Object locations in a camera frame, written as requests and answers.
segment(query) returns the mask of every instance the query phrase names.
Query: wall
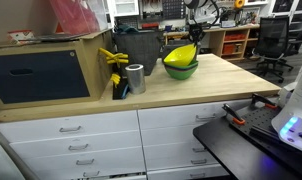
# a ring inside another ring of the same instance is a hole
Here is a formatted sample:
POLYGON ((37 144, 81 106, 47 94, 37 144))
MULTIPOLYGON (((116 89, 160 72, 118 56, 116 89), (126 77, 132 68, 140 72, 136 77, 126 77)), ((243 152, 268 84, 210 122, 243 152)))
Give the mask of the wall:
POLYGON ((49 0, 0 0, 0 42, 7 32, 31 29, 36 35, 51 34, 57 19, 49 0))

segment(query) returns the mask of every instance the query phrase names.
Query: floor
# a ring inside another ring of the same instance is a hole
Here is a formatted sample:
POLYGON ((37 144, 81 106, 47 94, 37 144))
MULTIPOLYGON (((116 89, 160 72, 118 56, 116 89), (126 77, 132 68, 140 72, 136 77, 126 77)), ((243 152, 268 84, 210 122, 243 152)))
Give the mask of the floor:
MULTIPOLYGON (((278 78, 276 76, 270 75, 270 74, 267 74, 265 77, 262 77, 262 78, 264 78, 265 80, 267 80, 273 84, 276 84, 280 87, 283 87, 291 82, 294 82, 299 73, 300 67, 302 66, 302 46, 299 50, 299 54, 293 55, 293 56, 288 56, 288 57, 285 57, 284 59, 286 59, 288 61, 287 64, 293 66, 294 69, 291 72, 289 72, 288 68, 277 66, 277 69, 283 70, 283 77, 284 77, 283 83, 279 83, 278 78)), ((259 61, 260 60, 246 59, 243 61, 232 62, 232 63, 243 69, 252 69, 252 68, 255 68, 256 64, 259 61)))

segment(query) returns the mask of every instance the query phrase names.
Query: workbench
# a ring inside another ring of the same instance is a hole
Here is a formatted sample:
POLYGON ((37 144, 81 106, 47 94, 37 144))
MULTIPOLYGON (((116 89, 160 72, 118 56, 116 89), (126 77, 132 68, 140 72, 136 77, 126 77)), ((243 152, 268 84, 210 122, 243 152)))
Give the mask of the workbench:
MULTIPOLYGON (((250 48, 256 46, 259 28, 260 26, 256 24, 232 28, 218 28, 213 26, 211 29, 203 31, 210 36, 209 48, 213 54, 228 61, 238 61, 244 59, 246 50, 250 51, 250 48)), ((188 35, 188 32, 164 33, 165 44, 168 44, 169 38, 181 38, 186 35, 188 35)))
POLYGON ((158 61, 146 92, 125 100, 112 100, 110 82, 98 101, 0 110, 0 134, 41 179, 228 175, 193 129, 224 116, 223 103, 240 108, 253 92, 268 97, 280 88, 213 54, 197 59, 182 81, 158 61))

